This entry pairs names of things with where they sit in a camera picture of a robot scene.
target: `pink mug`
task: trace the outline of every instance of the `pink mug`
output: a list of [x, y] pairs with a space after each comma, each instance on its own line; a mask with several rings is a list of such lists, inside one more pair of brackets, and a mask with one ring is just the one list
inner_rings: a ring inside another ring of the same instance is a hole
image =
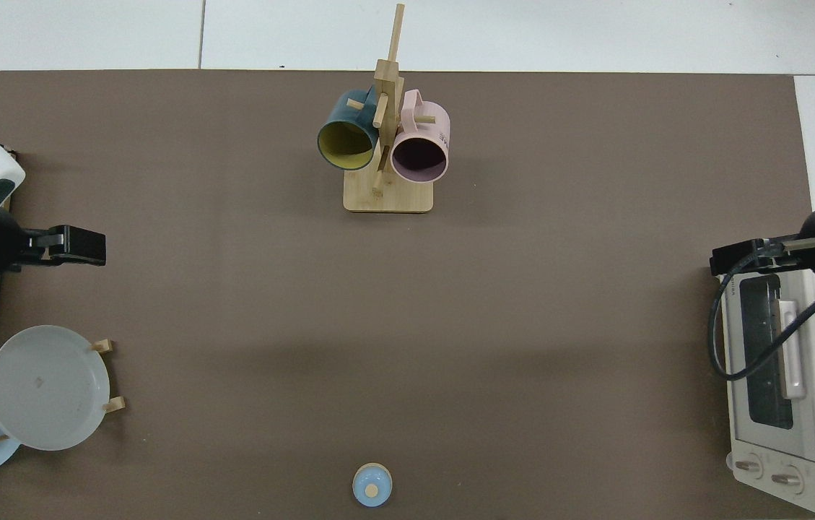
[[424, 101], [417, 89], [404, 93], [401, 131], [391, 145], [391, 167], [411, 182], [433, 182], [449, 168], [449, 114]]

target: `wooden board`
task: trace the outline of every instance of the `wooden board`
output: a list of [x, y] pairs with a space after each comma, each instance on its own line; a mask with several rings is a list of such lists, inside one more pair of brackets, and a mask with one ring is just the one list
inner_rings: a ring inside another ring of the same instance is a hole
[[344, 171], [345, 208], [368, 213], [426, 213], [433, 209], [433, 182], [405, 181], [391, 168], [380, 171], [380, 161], [381, 146], [375, 146], [367, 167]]

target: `oven door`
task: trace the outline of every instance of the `oven door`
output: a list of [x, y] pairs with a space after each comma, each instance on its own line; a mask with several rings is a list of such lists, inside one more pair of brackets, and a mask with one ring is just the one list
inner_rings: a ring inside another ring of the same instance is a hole
[[[809, 303], [806, 294], [800, 272], [753, 273], [731, 280], [722, 302], [731, 372], [770, 345]], [[738, 440], [815, 462], [814, 398], [809, 393], [815, 367], [807, 338], [796, 333], [763, 368], [731, 383], [730, 405]]]

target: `brown table mat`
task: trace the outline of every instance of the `brown table mat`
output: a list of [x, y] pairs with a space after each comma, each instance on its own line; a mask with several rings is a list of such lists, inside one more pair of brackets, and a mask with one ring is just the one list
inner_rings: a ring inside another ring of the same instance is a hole
[[15, 216], [109, 247], [5, 276], [0, 345], [115, 339], [128, 399], [0, 518], [809, 515], [725, 467], [704, 346], [710, 250], [809, 213], [793, 80], [404, 76], [453, 122], [422, 216], [348, 213], [315, 148], [370, 72], [0, 72]]

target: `white toaster oven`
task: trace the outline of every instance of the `white toaster oven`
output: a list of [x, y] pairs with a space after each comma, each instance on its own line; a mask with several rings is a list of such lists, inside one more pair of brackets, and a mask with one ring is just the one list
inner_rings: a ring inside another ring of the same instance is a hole
[[[735, 276], [722, 299], [730, 372], [744, 368], [815, 298], [810, 270]], [[734, 477], [815, 513], [815, 316], [774, 360], [728, 382]]]

